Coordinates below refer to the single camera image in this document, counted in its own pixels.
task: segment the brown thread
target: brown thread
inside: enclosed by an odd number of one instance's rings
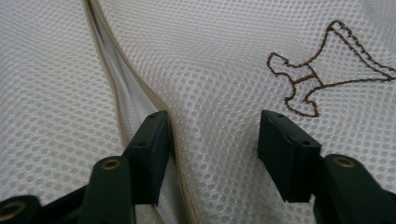
[[[352,44],[346,39],[345,36],[343,36],[343,35],[340,34],[337,30],[334,29],[333,26],[334,26],[335,24],[337,24],[337,25],[340,26],[340,30],[346,31],[347,37],[352,39],[353,45],[354,45],[354,46],[352,46]],[[332,84],[324,84],[324,83],[320,80],[318,74],[315,72],[314,68],[310,65],[310,63],[312,63],[312,62],[320,55],[320,53],[323,51],[324,47],[325,47],[326,44],[327,44],[328,36],[329,36],[329,33],[330,33],[330,32],[333,32],[335,35],[337,35],[339,38],[341,38],[341,40],[348,46],[348,48],[349,48],[350,50],[352,50],[352,52],[354,52],[354,54],[361,60],[362,63],[364,63],[368,68],[370,68],[370,69],[374,70],[375,72],[377,72],[377,73],[381,74],[382,76],[384,76],[384,78],[362,78],[362,79],[354,79],[354,80],[347,80],[347,81],[342,81],[342,82],[336,82],[336,83],[332,83]],[[296,81],[293,81],[290,74],[288,74],[288,73],[286,73],[286,72],[278,72],[278,73],[277,73],[277,72],[274,70],[274,68],[271,67],[271,64],[270,64],[270,63],[271,63],[271,60],[273,59],[274,56],[283,59],[283,60],[284,60],[284,63],[283,63],[283,64],[284,64],[285,66],[289,67],[289,68],[301,68],[301,67],[307,66],[307,67],[309,68],[309,70],[311,71],[311,74],[308,75],[308,76],[305,76],[305,77],[301,77],[301,78],[299,78],[299,79],[296,80]],[[332,22],[328,25],[328,27],[326,28],[326,32],[325,32],[325,35],[323,36],[323,40],[322,40],[322,43],[320,44],[319,50],[318,50],[317,53],[316,53],[312,58],[310,58],[308,61],[306,61],[305,63],[297,64],[297,65],[295,65],[295,64],[290,64],[290,63],[289,63],[289,59],[287,59],[287,58],[285,58],[285,57],[283,57],[283,56],[277,54],[276,52],[272,52],[272,53],[268,56],[267,67],[271,70],[271,72],[272,72],[276,77],[278,77],[278,76],[287,77],[288,80],[289,80],[289,82],[290,82],[290,84],[291,84],[291,87],[292,87],[291,96],[287,96],[287,97],[285,97],[285,99],[284,99],[284,102],[285,102],[286,107],[287,107],[290,111],[292,111],[292,112],[294,112],[294,113],[296,113],[296,114],[298,114],[298,115],[300,115],[300,116],[309,117],[309,118],[317,118],[317,117],[319,117],[318,105],[317,105],[317,103],[316,103],[315,101],[308,100],[309,96],[311,96],[315,91],[319,91],[319,90],[322,90],[322,89],[325,89],[325,88],[333,88],[333,87],[336,87],[336,86],[339,86],[339,85],[348,84],[348,83],[376,82],[376,81],[379,81],[379,82],[388,82],[388,81],[396,80],[396,77],[393,77],[393,76],[391,76],[391,75],[389,75],[389,74],[387,74],[387,73],[385,73],[385,72],[379,70],[378,68],[372,67],[372,66],[369,64],[369,62],[370,62],[370,63],[373,63],[374,65],[378,66],[378,67],[381,68],[381,69],[386,69],[386,70],[388,70],[388,71],[393,72],[393,73],[396,74],[396,69],[395,69],[395,68],[392,68],[392,67],[389,67],[389,66],[385,66],[385,65],[383,65],[383,64],[380,64],[380,63],[374,61],[374,60],[373,60],[373,57],[366,51],[366,49],[363,47],[363,45],[359,42],[358,38],[357,38],[356,36],[354,36],[353,33],[352,33],[352,31],[351,31],[349,28],[347,28],[341,21],[332,21]],[[302,83],[302,82],[304,82],[304,81],[307,81],[307,80],[310,79],[310,78],[315,78],[315,79],[317,80],[317,82],[319,83],[319,86],[313,88],[312,90],[310,90],[310,91],[305,95],[305,97],[304,97],[304,99],[303,99],[303,103],[311,104],[311,105],[314,107],[314,111],[315,111],[315,114],[314,114],[314,115],[306,114],[306,113],[304,113],[304,112],[301,112],[301,111],[299,111],[299,110],[297,110],[297,109],[292,108],[292,107],[289,105],[289,101],[291,101],[291,100],[295,97],[296,92],[297,92],[295,85],[296,85],[296,84],[299,84],[299,83]]]

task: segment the embroidery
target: embroidery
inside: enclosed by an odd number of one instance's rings
[[[324,78],[320,77],[317,71],[315,71],[313,63],[320,57],[320,54],[329,42],[329,35],[332,34],[340,38],[347,45],[348,49],[353,52],[353,55],[365,67],[375,73],[370,73],[371,75],[368,77],[357,77],[356,79],[341,79],[330,82],[323,80]],[[389,82],[396,79],[396,69],[375,61],[359,42],[358,38],[341,21],[332,21],[329,24],[318,52],[307,62],[291,64],[289,59],[272,52],[268,57],[267,66],[276,77],[287,77],[292,86],[291,96],[287,96],[284,99],[286,107],[300,116],[310,118],[319,117],[318,104],[315,101],[309,100],[309,97],[316,91],[347,83]]]

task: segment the embroidered design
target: embroidered design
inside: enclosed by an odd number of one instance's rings
[[[369,73],[370,75],[351,79],[347,77],[341,77],[340,79],[338,77],[339,80],[326,80],[324,77],[319,77],[314,69],[314,63],[320,57],[324,57],[320,54],[328,45],[329,35],[340,38],[347,45],[347,48],[353,52],[353,55],[357,57],[358,61],[363,63],[366,68],[372,70]],[[329,24],[318,52],[307,62],[291,64],[287,58],[272,52],[268,57],[267,66],[276,77],[287,77],[292,86],[291,95],[285,97],[284,100],[287,108],[303,117],[311,118],[319,117],[318,104],[309,100],[309,97],[316,91],[347,83],[389,82],[396,79],[396,69],[376,62],[359,42],[358,38],[341,21],[333,21]]]

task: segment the brown stitching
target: brown stitching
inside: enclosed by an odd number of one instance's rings
[[[346,37],[340,33],[340,31],[345,31],[347,33]],[[350,50],[352,50],[352,52],[354,52],[355,56],[357,56],[360,61],[362,63],[364,63],[368,68],[372,69],[373,71],[379,73],[380,75],[384,76],[384,78],[362,78],[362,79],[354,79],[354,80],[347,80],[347,81],[341,81],[341,82],[335,82],[332,84],[324,84],[318,74],[316,73],[316,71],[314,70],[314,68],[310,65],[310,63],[312,63],[319,55],[320,53],[323,51],[323,49],[325,48],[327,41],[328,41],[328,36],[330,34],[330,32],[334,33],[335,35],[337,35],[347,46]],[[309,70],[311,71],[310,75],[307,75],[305,77],[301,77],[297,80],[293,80],[291,75],[286,73],[286,72],[276,72],[275,69],[271,66],[271,61],[273,60],[274,57],[278,57],[280,59],[283,60],[283,65],[285,65],[288,68],[302,68],[302,67],[307,67],[309,68]],[[348,84],[348,83],[361,83],[361,82],[388,82],[388,81],[392,81],[392,80],[396,80],[396,77],[393,77],[392,75],[381,71],[380,69],[385,69],[388,70],[389,72],[391,72],[393,75],[396,74],[396,69],[389,67],[389,66],[385,66],[383,64],[380,64],[378,62],[376,62],[373,57],[366,51],[366,49],[363,47],[363,45],[359,42],[358,38],[356,36],[353,35],[352,31],[347,28],[341,21],[332,21],[328,27],[326,28],[325,31],[325,35],[323,36],[322,39],[322,43],[320,44],[320,47],[317,51],[317,53],[310,58],[308,61],[306,61],[305,63],[301,63],[301,64],[290,64],[289,59],[277,54],[276,52],[272,52],[270,53],[270,55],[268,56],[267,59],[267,67],[271,70],[271,72],[276,76],[284,76],[288,79],[289,83],[291,84],[292,87],[292,93],[291,96],[287,96],[284,98],[284,102],[286,107],[300,115],[303,117],[309,117],[309,118],[317,118],[319,117],[319,112],[318,112],[318,105],[315,101],[309,100],[308,98],[315,92],[315,91],[319,91],[319,90],[323,90],[325,88],[333,88],[339,85],[344,85],[344,84]],[[308,79],[314,78],[319,86],[316,86],[315,88],[313,88],[312,90],[310,90],[304,97],[303,99],[303,103],[305,104],[311,104],[313,106],[314,109],[314,114],[306,114],[302,111],[299,111],[293,107],[290,106],[289,102],[291,100],[294,99],[294,97],[296,96],[297,93],[297,89],[296,89],[296,85],[299,83],[302,83],[304,81],[307,81]]]

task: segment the brown embroidery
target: brown embroidery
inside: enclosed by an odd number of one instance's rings
[[[323,78],[318,76],[312,63],[319,57],[320,53],[322,53],[323,49],[328,44],[329,34],[338,36],[354,55],[359,58],[359,61],[367,68],[373,70],[375,74],[371,74],[371,76],[365,78],[352,78],[349,80],[334,81],[333,83],[325,83],[325,81],[322,81]],[[309,100],[309,97],[315,91],[347,83],[389,82],[396,79],[396,69],[376,62],[361,45],[358,38],[354,36],[352,31],[341,21],[333,21],[329,24],[318,52],[307,62],[297,65],[290,64],[287,58],[272,52],[268,57],[267,66],[276,77],[287,77],[292,86],[291,96],[285,97],[285,105],[287,108],[296,114],[311,118],[319,117],[317,103]],[[310,111],[303,110],[302,107],[304,106],[305,108],[309,108]]]

